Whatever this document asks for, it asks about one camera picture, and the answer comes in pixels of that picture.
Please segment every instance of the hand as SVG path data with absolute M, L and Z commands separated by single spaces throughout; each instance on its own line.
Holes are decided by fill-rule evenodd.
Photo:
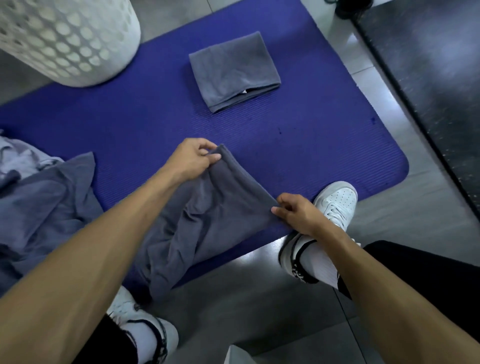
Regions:
M 281 207 L 272 212 L 296 231 L 313 236 L 326 217 L 305 197 L 299 194 L 281 194 L 277 199 Z
M 222 158 L 220 154 L 208 154 L 208 149 L 215 148 L 214 143 L 204 138 L 187 138 L 179 144 L 162 169 L 174 173 L 180 183 L 193 180 Z

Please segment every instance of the shoe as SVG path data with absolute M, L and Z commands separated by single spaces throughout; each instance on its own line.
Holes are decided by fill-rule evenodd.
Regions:
M 373 5 L 373 0 L 338 0 L 336 2 L 335 14 L 340 19 L 352 19 L 361 14 Z
M 325 187 L 317 195 L 313 204 L 327 219 L 343 231 L 347 231 L 355 214 L 357 201 L 358 194 L 355 187 L 348 182 L 338 181 Z M 318 279 L 308 274 L 300 264 L 301 254 L 314 242 L 316 240 L 311 236 L 297 233 L 292 235 L 291 239 L 287 237 L 278 254 L 278 261 L 282 268 L 305 283 L 318 282 Z
M 163 363 L 178 346 L 179 334 L 170 322 L 142 310 L 130 292 L 123 286 L 113 299 L 107 315 L 119 326 L 128 322 L 142 322 L 155 334 L 157 348 L 152 363 Z

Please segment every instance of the laundry basket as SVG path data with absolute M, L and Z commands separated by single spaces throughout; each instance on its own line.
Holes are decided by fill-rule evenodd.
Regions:
M 139 43 L 129 0 L 0 0 L 0 49 L 63 85 L 108 80 Z

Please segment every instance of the sock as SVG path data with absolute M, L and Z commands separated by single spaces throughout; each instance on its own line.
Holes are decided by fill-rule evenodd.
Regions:
M 130 333 L 129 338 L 137 347 L 138 364 L 144 364 L 153 359 L 156 349 L 156 337 L 152 330 L 143 322 L 127 322 L 120 326 Z
M 311 243 L 303 251 L 300 264 L 312 277 L 338 289 L 338 272 L 318 242 Z

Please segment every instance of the yoga mat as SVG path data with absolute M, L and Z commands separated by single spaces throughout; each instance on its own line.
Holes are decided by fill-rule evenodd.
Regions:
M 480 2 L 395 0 L 357 29 L 480 219 Z
M 282 79 L 266 95 L 213 115 L 188 54 L 260 31 Z M 99 86 L 51 84 L 0 108 L 6 135 L 65 159 L 93 151 L 105 209 L 160 168 L 185 137 L 224 143 L 272 195 L 313 199 L 345 180 L 364 199 L 401 182 L 408 162 L 299 0 L 243 0 L 142 44 Z M 289 232 L 282 224 L 192 267 L 181 283 Z M 135 272 L 126 280 L 136 285 Z

